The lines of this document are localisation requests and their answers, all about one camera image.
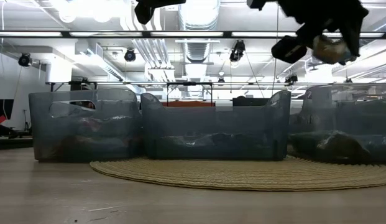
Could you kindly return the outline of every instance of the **ceiling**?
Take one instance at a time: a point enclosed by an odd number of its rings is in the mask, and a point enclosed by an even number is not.
[[[123,0],[108,0],[115,4],[122,4]],[[386,0],[363,0],[364,7],[370,11],[364,19],[362,26],[363,32],[375,31],[378,27],[386,23]],[[0,30],[2,29],[2,5],[0,1]],[[33,0],[8,0],[4,5],[3,22],[6,30],[122,30],[118,14],[122,14],[122,9],[117,7],[114,10],[114,17],[108,22],[96,22],[93,18],[77,17],[71,23],[64,23],[59,19],[56,9],[50,8],[48,1]],[[286,18],[275,3],[268,3],[263,11],[249,9],[245,1],[241,0],[221,0],[221,7],[218,18],[219,30],[256,30],[256,31],[296,31],[299,24],[293,18]],[[169,8],[160,10],[160,23],[163,30],[179,30],[178,13]],[[176,39],[165,39],[167,51],[172,65],[175,67],[175,77],[185,75],[185,58],[183,56],[182,45],[175,43]],[[74,69],[74,76],[84,76],[92,79],[106,77],[103,69],[91,63],[84,63],[78,55],[75,55],[76,39],[5,39],[5,44],[20,46],[49,46],[58,50],[70,59],[75,61],[79,68]],[[275,60],[270,53],[270,49],[277,43],[275,39],[246,39],[246,53],[241,58],[238,67],[231,68],[228,60],[231,47],[235,39],[219,39],[219,43],[211,44],[209,62],[206,69],[207,80],[214,80],[219,77],[219,72],[224,72],[225,77],[231,77],[232,82],[254,82],[254,75],[262,82],[272,82],[274,78],[283,81],[285,76],[291,72],[296,73],[301,79],[305,79],[306,74],[311,71],[305,66],[311,61],[310,55],[303,58],[294,65],[290,65],[279,60]],[[118,70],[130,75],[133,81],[143,80],[145,61],[138,51],[134,62],[126,62],[123,58],[126,49],[134,47],[131,39],[89,39],[90,45],[99,43],[104,50],[104,57],[110,61]],[[376,40],[361,49],[362,57],[358,62],[348,67],[338,65],[322,65],[318,67],[316,74],[324,71],[332,71],[333,81],[343,82],[346,77],[365,71],[386,63],[386,40]],[[382,72],[372,73],[369,76],[357,80],[357,82],[371,82],[376,79],[386,77],[386,68]]]

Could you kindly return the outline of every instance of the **plastic storage bin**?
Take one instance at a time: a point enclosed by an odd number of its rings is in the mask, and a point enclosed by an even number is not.
[[[301,112],[292,117],[290,138],[312,146],[304,149],[317,150],[312,155],[329,148],[333,157],[360,154],[358,162],[386,162],[386,84],[309,88]]]
[[[287,153],[291,94],[265,106],[165,108],[142,100],[144,145],[154,159],[282,160]]]
[[[139,153],[142,121],[132,91],[31,93],[29,103],[39,161],[88,162]]]

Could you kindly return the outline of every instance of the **white wall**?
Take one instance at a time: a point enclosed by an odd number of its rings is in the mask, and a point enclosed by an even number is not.
[[[15,130],[24,129],[24,114],[26,111],[27,122],[30,122],[29,93],[50,91],[50,85],[45,84],[45,72],[33,67],[22,68],[17,60],[0,54],[0,99],[15,99],[12,116],[10,120],[2,123],[7,127],[14,127]]]

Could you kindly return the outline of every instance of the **woven jute rug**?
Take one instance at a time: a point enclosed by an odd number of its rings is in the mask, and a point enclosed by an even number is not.
[[[90,165],[122,179],[201,189],[309,191],[386,185],[386,165],[327,164],[295,157],[277,162],[139,158]]]

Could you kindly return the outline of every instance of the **wooden floor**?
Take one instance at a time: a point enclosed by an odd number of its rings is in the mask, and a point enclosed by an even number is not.
[[[327,192],[196,190],[131,182],[88,164],[0,151],[0,224],[386,223],[386,187]]]

